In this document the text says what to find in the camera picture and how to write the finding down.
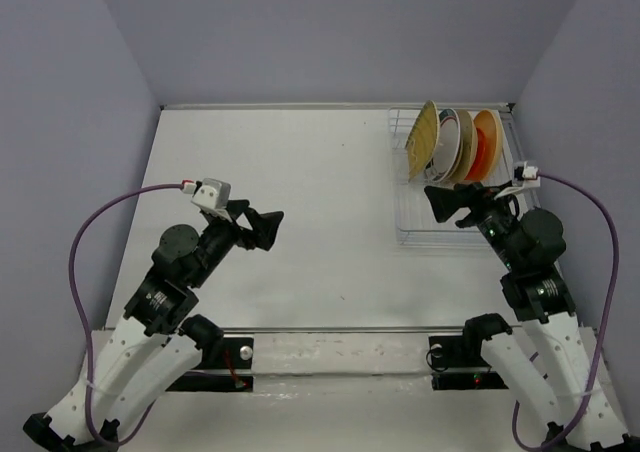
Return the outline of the beige bird plate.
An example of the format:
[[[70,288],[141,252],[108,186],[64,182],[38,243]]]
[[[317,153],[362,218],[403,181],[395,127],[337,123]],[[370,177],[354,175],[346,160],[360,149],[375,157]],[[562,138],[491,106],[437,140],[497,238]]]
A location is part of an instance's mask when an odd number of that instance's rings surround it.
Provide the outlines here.
[[[478,135],[471,114],[464,109],[455,109],[460,127],[460,150],[455,166],[448,176],[452,184],[463,182],[469,174],[476,159]]]

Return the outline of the orange plate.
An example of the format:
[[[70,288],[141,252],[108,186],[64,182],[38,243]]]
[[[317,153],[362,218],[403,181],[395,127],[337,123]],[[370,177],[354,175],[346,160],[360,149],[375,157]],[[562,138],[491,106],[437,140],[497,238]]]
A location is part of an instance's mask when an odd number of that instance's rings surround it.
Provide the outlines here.
[[[489,174],[494,149],[495,133],[486,127],[477,127],[478,145],[476,155],[464,180],[468,182],[480,182]]]

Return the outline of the woven bamboo tray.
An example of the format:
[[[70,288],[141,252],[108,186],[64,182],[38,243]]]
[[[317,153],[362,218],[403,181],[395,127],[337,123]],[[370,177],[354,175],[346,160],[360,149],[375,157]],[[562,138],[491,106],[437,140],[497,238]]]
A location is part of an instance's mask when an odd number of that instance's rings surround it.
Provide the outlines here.
[[[422,174],[433,158],[440,132],[436,103],[429,100],[420,110],[405,144],[408,179]]]

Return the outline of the green rimmed white plate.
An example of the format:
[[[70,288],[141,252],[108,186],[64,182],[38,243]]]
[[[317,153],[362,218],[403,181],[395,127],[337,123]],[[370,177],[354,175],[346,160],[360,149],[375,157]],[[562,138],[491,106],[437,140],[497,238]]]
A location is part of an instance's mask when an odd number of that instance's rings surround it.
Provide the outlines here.
[[[461,128],[455,110],[444,109],[439,113],[439,134],[436,147],[424,170],[428,182],[442,182],[456,164],[461,144]]]

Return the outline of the small beige plate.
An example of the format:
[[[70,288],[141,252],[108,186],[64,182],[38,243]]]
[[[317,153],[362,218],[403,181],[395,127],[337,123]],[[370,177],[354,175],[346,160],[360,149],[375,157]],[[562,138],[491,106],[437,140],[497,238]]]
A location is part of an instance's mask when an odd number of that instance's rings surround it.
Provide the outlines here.
[[[499,117],[491,110],[481,110],[474,118],[478,135],[478,149],[473,165],[473,177],[484,180],[489,177],[502,154],[504,130]]]

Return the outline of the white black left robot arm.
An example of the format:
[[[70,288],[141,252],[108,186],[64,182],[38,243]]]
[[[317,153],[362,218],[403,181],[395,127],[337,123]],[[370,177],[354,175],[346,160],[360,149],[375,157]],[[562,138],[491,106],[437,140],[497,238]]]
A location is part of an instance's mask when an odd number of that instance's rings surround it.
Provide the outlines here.
[[[178,224],[163,232],[108,342],[87,351],[78,381],[55,406],[26,420],[33,442],[47,451],[116,451],[176,380],[219,360],[224,332],[192,312],[194,291],[232,248],[270,250],[284,214],[260,214],[246,200],[202,214],[202,231]]]

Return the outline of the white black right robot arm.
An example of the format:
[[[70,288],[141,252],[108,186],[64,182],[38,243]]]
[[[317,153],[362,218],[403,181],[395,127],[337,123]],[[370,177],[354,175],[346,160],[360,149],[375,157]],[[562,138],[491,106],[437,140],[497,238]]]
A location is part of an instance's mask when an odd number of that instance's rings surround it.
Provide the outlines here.
[[[546,432],[538,450],[638,450],[638,438],[597,378],[601,348],[587,350],[575,303],[556,267],[566,250],[560,219],[542,208],[521,213],[509,183],[427,186],[424,192],[439,223],[467,210],[456,225],[477,228],[505,266],[503,295],[544,368],[536,368],[497,313],[465,322],[459,355],[488,364],[513,393],[514,408],[535,413]]]

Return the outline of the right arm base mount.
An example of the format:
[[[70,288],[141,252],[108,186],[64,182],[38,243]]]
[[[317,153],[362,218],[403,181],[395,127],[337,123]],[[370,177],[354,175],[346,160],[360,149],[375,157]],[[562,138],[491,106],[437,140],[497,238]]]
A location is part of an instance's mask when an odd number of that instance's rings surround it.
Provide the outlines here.
[[[461,334],[429,337],[425,353],[434,391],[506,390],[498,372],[478,352],[469,352]]]

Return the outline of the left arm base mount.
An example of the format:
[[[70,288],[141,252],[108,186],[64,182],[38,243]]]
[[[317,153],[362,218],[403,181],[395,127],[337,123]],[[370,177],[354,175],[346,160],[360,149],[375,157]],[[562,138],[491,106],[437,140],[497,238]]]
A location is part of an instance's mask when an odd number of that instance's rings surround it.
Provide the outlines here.
[[[199,364],[176,379],[167,392],[251,393],[254,337],[226,335],[221,346],[206,352]]]

